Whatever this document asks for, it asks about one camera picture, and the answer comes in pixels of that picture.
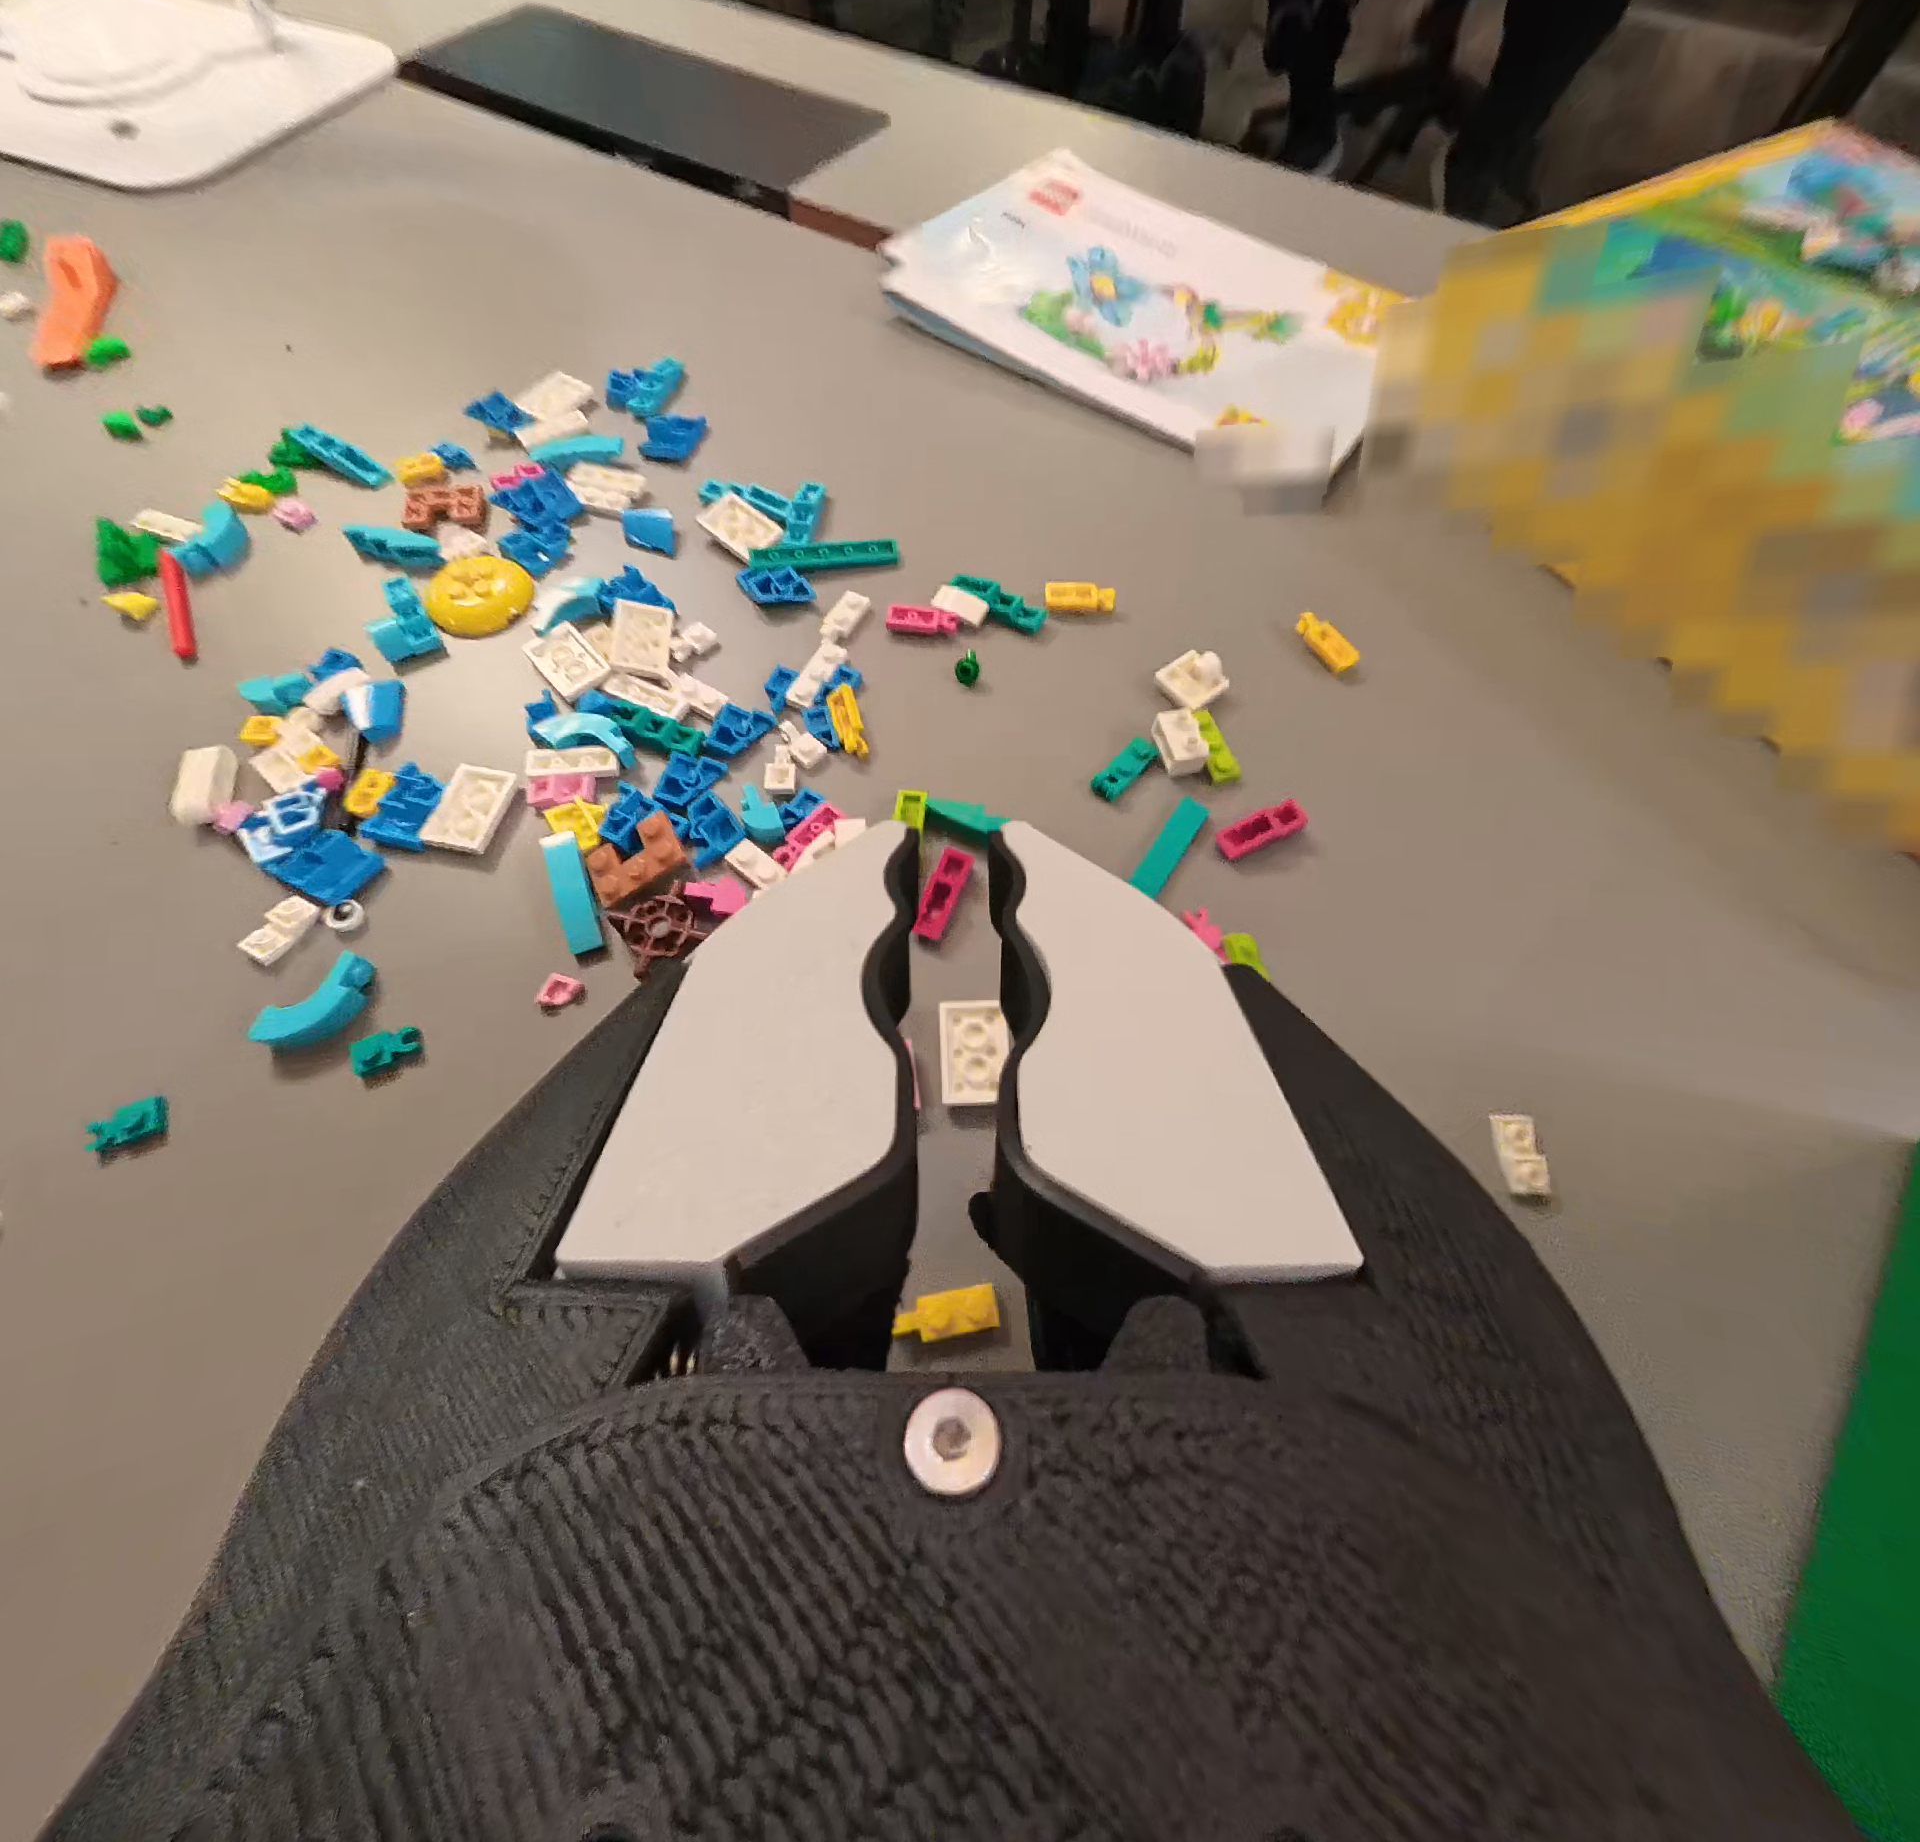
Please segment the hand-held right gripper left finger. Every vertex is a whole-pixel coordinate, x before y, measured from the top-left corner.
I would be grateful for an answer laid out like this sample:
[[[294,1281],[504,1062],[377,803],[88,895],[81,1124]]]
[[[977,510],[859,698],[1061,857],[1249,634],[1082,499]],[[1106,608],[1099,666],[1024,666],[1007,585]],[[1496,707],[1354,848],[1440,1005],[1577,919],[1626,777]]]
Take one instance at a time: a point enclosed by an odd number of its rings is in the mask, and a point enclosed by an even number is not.
[[[814,1356],[885,1349],[917,1232],[900,822],[793,870],[675,981],[553,1251],[703,1313],[769,1298]]]

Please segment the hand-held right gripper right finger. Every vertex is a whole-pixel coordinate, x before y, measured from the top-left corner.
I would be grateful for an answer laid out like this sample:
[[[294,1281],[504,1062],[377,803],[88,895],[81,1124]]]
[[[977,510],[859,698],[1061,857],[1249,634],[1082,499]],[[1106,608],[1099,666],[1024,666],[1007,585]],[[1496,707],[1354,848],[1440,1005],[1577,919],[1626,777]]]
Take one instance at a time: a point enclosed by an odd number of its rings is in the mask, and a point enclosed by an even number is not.
[[[977,1236],[1031,1360],[1089,1373],[1136,1304],[1356,1279],[1363,1253],[1241,990],[1136,887],[1044,831],[990,837],[1007,1056]]]

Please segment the pile of lego bricks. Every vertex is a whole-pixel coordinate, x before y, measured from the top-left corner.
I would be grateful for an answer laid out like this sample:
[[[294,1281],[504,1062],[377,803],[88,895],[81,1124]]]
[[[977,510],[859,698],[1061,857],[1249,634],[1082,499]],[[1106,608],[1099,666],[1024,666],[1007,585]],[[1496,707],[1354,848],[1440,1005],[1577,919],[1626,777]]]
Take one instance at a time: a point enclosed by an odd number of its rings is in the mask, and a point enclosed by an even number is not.
[[[529,820],[551,859],[557,915],[572,934],[574,972],[602,940],[594,915],[632,908],[658,874],[726,861],[744,878],[771,885],[793,867],[825,859],[859,822],[831,829],[836,810],[806,788],[804,771],[831,754],[870,754],[872,720],[861,722],[861,677],[846,664],[855,630],[879,587],[885,630],[913,638],[921,653],[958,653],[951,670],[979,683],[973,630],[1046,634],[1052,621],[1108,623],[1116,608],[1112,557],[1091,542],[1059,565],[1044,595],[958,570],[930,593],[864,585],[900,563],[900,542],[851,535],[834,525],[831,490],[804,480],[780,495],[754,480],[707,475],[690,503],[694,546],[724,559],[737,589],[780,628],[816,625],[806,668],[776,666],[756,703],[733,703],[699,677],[718,647],[636,563],[673,563],[677,523],[658,501],[666,469],[705,463],[709,422],[666,407],[681,386],[673,358],[613,368],[615,420],[583,416],[598,401],[572,377],[555,375],[551,394],[519,401],[491,392],[467,407],[493,452],[478,463],[465,443],[441,441],[381,463],[354,437],[324,424],[285,424],[270,463],[227,475],[210,505],[186,520],[141,514],[103,518],[94,559],[103,606],[124,630],[163,615],[169,651],[199,660],[195,585],[227,580],[249,565],[253,533],[294,533],[317,525],[302,484],[375,497],[386,520],[339,518],[356,568],[377,572],[381,606],[360,649],[326,649],[311,664],[236,683],[249,715],[234,741],[186,745],[169,803],[171,820],[199,842],[244,848],[246,861],[285,902],[264,917],[238,953],[251,966],[279,968],[311,925],[332,925],[347,942],[364,923],[362,897],[381,889],[390,857],[414,861],[493,861],[489,848],[525,790]],[[626,546],[619,572],[572,568],[583,531],[613,529]],[[525,655],[540,690],[525,709],[525,777],[514,767],[482,767],[474,756],[441,780],[433,769],[396,763],[407,743],[409,681],[461,649],[491,647],[506,634]],[[746,825],[716,799],[716,786],[746,756],[765,782],[748,786]]]

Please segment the lego instruction booklet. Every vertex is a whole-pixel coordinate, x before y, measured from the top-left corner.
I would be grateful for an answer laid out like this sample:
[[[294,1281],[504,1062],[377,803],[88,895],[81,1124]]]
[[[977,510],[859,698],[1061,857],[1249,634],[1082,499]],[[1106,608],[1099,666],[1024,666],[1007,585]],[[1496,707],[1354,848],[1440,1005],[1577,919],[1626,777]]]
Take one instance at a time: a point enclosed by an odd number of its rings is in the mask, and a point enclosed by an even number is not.
[[[1322,443],[1369,416],[1401,298],[1052,150],[879,248],[924,332],[1191,454],[1221,426]]]

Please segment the green lego baseplate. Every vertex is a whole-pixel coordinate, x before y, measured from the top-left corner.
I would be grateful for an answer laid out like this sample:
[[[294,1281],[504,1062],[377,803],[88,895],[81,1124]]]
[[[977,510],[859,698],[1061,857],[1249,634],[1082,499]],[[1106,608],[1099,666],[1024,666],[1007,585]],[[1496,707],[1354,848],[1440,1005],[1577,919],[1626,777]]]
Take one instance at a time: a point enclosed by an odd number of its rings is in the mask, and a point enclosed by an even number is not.
[[[1774,1701],[1864,1836],[1918,1836],[1916,1163],[1787,1615]]]

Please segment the orange lego piece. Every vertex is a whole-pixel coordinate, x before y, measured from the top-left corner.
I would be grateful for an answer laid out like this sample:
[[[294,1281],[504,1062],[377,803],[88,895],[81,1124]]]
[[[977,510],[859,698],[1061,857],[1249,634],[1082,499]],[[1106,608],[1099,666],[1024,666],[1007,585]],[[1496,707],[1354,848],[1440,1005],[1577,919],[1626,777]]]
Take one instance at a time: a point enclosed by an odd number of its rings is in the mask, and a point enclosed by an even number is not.
[[[43,244],[45,300],[30,343],[43,373],[84,366],[86,351],[105,332],[118,276],[105,251],[79,236],[54,236]]]

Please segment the colourful lego box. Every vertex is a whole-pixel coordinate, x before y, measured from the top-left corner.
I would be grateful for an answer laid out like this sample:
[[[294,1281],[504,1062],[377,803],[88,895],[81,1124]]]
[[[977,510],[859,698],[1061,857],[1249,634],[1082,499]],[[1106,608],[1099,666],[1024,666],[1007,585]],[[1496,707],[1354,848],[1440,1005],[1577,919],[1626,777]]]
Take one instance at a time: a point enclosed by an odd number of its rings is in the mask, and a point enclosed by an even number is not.
[[[1601,272],[1714,272],[1706,362],[1772,347],[1849,347],[1836,437],[1918,435],[1918,161],[1817,120],[1590,197],[1532,227],[1601,225]]]

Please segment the black flat tablet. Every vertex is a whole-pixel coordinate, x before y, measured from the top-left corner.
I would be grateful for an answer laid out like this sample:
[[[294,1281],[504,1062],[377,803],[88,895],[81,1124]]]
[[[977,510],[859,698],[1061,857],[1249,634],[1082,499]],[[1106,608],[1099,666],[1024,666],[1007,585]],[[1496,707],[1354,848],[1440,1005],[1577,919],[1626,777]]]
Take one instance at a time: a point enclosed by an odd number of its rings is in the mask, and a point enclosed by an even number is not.
[[[444,36],[396,73],[448,101],[780,218],[801,180],[891,124],[870,105],[538,4]]]

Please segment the black office chair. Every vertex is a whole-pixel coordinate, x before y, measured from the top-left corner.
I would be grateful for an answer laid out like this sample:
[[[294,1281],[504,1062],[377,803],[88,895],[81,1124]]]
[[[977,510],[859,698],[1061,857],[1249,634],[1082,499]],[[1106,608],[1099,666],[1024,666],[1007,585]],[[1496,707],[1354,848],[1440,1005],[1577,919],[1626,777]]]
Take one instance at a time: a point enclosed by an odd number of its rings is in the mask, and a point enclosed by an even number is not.
[[[1284,79],[1286,96],[1249,114],[1243,150],[1331,176],[1348,126],[1386,122],[1359,176],[1367,182],[1384,158],[1406,154],[1425,126],[1455,133],[1483,92],[1455,66],[1470,2],[1427,0],[1401,64],[1339,84],[1335,73],[1359,0],[1260,0],[1260,69]],[[1016,0],[1007,41],[986,49],[975,69],[1194,139],[1204,120],[1209,60],[1183,26],[1185,4],[1127,0],[1119,36],[1097,36],[1091,0]]]

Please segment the white stand base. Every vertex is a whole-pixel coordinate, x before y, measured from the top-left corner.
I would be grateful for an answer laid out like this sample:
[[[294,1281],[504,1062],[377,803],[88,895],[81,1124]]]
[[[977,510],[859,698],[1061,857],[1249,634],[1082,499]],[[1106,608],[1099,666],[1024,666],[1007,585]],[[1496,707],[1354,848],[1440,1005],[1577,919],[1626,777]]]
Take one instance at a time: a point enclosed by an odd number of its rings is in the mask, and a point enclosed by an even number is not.
[[[118,191],[225,176],[366,99],[396,54],[276,0],[4,0],[4,161]]]

